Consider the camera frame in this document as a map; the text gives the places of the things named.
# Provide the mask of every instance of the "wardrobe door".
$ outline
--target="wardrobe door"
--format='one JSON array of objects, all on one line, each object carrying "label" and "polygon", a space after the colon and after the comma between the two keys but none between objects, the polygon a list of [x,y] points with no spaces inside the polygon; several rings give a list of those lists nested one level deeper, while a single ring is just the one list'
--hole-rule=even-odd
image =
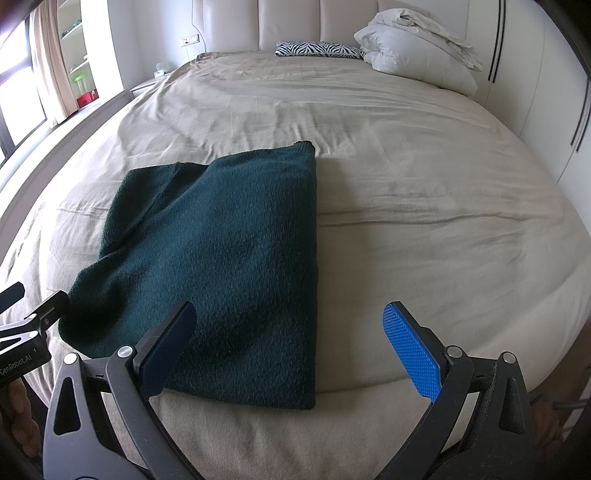
[{"label": "wardrobe door", "polygon": [[591,92],[583,114],[574,152],[558,181],[591,232]]},{"label": "wardrobe door", "polygon": [[590,94],[579,59],[546,17],[540,79],[520,138],[556,181],[578,146]]},{"label": "wardrobe door", "polygon": [[470,0],[466,40],[474,46],[483,67],[481,72],[471,72],[478,85],[474,100],[481,105],[486,103],[491,89],[494,60],[498,55],[498,38],[502,26],[501,5],[502,2],[497,0]]},{"label": "wardrobe door", "polygon": [[501,0],[486,109],[520,136],[540,75],[545,13],[534,0]]}]

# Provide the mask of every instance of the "wall outlet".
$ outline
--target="wall outlet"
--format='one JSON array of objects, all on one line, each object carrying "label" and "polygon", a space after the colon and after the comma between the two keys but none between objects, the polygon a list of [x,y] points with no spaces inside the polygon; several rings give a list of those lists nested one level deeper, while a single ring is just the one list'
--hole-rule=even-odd
[{"label": "wall outlet", "polygon": [[181,47],[186,47],[187,45],[193,45],[194,43],[199,43],[199,35],[191,35],[190,37],[183,37],[179,41]]}]

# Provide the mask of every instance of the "textured rubber pad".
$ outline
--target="textured rubber pad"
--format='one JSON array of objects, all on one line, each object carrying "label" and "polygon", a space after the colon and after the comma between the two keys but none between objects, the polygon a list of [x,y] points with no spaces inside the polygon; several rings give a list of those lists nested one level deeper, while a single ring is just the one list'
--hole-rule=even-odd
[{"label": "textured rubber pad", "polygon": [[420,339],[420,329],[414,322],[411,326],[396,305],[390,303],[384,308],[384,332],[396,350],[408,376],[417,391],[435,402],[441,391],[440,367]]}]

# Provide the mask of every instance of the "finger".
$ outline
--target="finger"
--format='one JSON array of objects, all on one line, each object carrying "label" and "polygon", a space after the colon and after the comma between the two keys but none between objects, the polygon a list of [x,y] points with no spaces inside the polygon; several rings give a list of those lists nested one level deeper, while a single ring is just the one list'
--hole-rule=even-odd
[{"label": "finger", "polygon": [[39,425],[37,425],[36,421],[32,422],[33,434],[31,435],[31,440],[22,446],[22,451],[31,458],[39,455],[41,452],[41,430],[39,430]]},{"label": "finger", "polygon": [[22,382],[22,379],[15,380],[8,386],[8,398],[12,408],[17,413],[25,411],[26,402],[28,401],[27,388]]},{"label": "finger", "polygon": [[31,417],[31,402],[25,402],[25,410],[14,417],[12,421],[12,434],[21,445],[26,444],[33,434],[33,419]]}]

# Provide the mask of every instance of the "bed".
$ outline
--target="bed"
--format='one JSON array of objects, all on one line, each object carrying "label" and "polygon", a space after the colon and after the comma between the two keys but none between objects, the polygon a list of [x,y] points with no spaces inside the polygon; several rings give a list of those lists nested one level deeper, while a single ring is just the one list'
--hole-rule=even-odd
[{"label": "bed", "polygon": [[[514,352],[529,389],[558,364],[591,311],[589,234],[543,165],[491,113],[360,60],[255,51],[183,65],[68,161],[0,266],[0,285],[27,289],[0,321],[67,291],[96,260],[130,169],[209,164],[298,140],[310,140],[317,155],[316,406],[246,407],[168,390],[153,398],[206,478],[375,477],[428,405],[383,333],[382,309],[393,300],[469,355]],[[45,402],[72,351],[57,325],[48,343],[52,361],[27,375]]]}]

